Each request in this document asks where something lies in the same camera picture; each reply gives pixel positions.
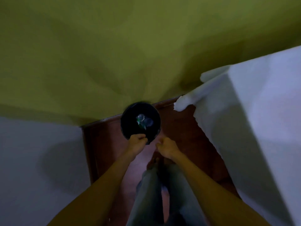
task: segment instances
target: hand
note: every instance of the hand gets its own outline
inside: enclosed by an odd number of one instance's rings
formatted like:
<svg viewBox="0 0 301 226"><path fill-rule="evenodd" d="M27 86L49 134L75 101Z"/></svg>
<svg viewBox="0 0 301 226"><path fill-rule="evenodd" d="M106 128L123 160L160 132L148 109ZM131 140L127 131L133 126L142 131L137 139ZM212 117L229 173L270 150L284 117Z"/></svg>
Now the hand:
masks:
<svg viewBox="0 0 301 226"><path fill-rule="evenodd" d="M156 147L161 155L163 155L165 158L171 159L174 156L174 154L180 152L177 144L175 141L171 140L168 137L164 137L160 140L160 143L156 144Z"/></svg>
<svg viewBox="0 0 301 226"><path fill-rule="evenodd" d="M126 153L132 157L132 161L140 152L142 152L147 142L148 139L145 137L145 134L131 135L126 148Z"/></svg>

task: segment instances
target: forearm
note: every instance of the forearm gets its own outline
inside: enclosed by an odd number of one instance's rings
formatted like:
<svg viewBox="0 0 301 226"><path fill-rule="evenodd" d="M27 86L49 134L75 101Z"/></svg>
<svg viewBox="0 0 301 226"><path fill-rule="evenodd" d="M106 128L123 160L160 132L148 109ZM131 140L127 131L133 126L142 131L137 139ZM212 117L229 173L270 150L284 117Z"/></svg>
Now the forearm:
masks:
<svg viewBox="0 0 301 226"><path fill-rule="evenodd" d="M183 153L176 152L172 160L182 169L202 210L213 226L269 225L257 212L217 184Z"/></svg>
<svg viewBox="0 0 301 226"><path fill-rule="evenodd" d="M131 160L132 155L120 156L92 186L56 215L49 226L102 225Z"/></svg>

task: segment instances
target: black bowl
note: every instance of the black bowl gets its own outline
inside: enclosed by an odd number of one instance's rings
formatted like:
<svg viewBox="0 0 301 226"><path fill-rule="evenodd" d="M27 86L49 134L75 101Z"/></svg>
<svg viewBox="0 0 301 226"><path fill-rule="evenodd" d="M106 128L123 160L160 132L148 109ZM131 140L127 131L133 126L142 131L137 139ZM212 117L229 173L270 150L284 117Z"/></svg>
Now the black bowl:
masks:
<svg viewBox="0 0 301 226"><path fill-rule="evenodd" d="M153 120L153 125L147 127L146 130L141 129L136 119L139 114L144 114L148 118L151 118ZM121 116L120 123L122 134L127 140L131 135L145 134L148 139L147 145L156 138L161 130L161 118L158 110L146 102L137 102L127 107Z"/></svg>

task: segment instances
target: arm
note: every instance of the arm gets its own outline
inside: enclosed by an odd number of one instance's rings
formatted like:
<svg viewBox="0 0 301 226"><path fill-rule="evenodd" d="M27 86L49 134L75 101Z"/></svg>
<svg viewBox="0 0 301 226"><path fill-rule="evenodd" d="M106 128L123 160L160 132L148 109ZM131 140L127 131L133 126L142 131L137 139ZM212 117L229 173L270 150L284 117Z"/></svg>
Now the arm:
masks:
<svg viewBox="0 0 301 226"><path fill-rule="evenodd" d="M193 164L180 152L174 141L164 138L156 146L161 155L173 160L182 169L203 212L213 226L269 225L257 212Z"/></svg>
<svg viewBox="0 0 301 226"><path fill-rule="evenodd" d="M122 178L147 143L145 134L132 135L126 151L87 190L60 211L48 226L102 225L111 209Z"/></svg>

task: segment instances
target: white wall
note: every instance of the white wall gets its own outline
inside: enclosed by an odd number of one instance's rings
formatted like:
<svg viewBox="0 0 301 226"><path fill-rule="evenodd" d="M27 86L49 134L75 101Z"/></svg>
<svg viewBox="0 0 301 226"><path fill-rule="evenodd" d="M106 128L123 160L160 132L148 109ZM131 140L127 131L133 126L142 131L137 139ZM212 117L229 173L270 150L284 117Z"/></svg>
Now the white wall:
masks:
<svg viewBox="0 0 301 226"><path fill-rule="evenodd" d="M0 117L0 225L46 225L90 185L79 127Z"/></svg>

